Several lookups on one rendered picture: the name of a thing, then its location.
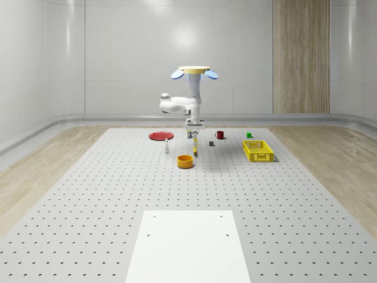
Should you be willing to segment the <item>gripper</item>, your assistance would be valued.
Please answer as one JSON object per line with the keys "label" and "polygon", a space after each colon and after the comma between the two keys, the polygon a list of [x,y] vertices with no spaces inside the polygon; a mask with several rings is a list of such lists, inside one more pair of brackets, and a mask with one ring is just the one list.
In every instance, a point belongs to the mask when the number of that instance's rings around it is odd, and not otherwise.
{"label": "gripper", "polygon": [[193,119],[186,119],[185,129],[192,133],[192,138],[194,137],[195,133],[198,134],[199,130],[205,129],[206,124],[204,120],[193,120]]}

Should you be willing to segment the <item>red plate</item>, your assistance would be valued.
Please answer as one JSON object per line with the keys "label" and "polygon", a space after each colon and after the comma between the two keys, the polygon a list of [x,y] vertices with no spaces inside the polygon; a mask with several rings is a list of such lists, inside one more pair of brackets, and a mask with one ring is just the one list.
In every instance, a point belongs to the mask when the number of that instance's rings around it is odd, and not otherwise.
{"label": "red plate", "polygon": [[149,134],[149,138],[151,140],[156,140],[156,141],[165,141],[165,139],[170,140],[174,137],[174,134],[168,131],[158,131]]}

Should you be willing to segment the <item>yellow bowl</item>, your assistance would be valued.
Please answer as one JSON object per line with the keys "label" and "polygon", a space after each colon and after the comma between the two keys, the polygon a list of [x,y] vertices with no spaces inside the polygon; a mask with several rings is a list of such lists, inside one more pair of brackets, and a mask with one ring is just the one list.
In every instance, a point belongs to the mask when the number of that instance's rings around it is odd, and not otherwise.
{"label": "yellow bowl", "polygon": [[193,157],[186,154],[178,156],[177,166],[183,169],[191,168],[193,166]]}

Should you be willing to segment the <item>drone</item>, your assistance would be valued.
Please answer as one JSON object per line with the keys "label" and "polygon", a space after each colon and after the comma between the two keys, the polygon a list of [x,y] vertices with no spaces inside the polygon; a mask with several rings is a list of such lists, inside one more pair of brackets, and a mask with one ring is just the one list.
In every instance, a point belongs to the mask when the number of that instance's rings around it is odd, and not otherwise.
{"label": "drone", "polygon": [[178,67],[178,69],[172,73],[171,78],[176,80],[185,74],[205,74],[208,78],[213,80],[216,80],[219,77],[210,67],[207,66],[182,66]]}

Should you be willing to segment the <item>yellow basket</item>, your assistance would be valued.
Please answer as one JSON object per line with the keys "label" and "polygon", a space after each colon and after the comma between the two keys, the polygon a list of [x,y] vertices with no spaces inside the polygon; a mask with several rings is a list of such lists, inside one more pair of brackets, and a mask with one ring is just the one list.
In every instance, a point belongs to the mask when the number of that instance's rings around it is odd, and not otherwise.
{"label": "yellow basket", "polygon": [[251,162],[272,162],[273,151],[263,140],[243,140],[243,150]]}

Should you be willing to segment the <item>white board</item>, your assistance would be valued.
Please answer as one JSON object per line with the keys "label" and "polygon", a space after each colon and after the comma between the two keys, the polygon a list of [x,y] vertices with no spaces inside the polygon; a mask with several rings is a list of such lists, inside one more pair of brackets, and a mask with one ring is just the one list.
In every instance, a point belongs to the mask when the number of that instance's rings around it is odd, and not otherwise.
{"label": "white board", "polygon": [[145,211],[125,283],[250,283],[232,211]]}

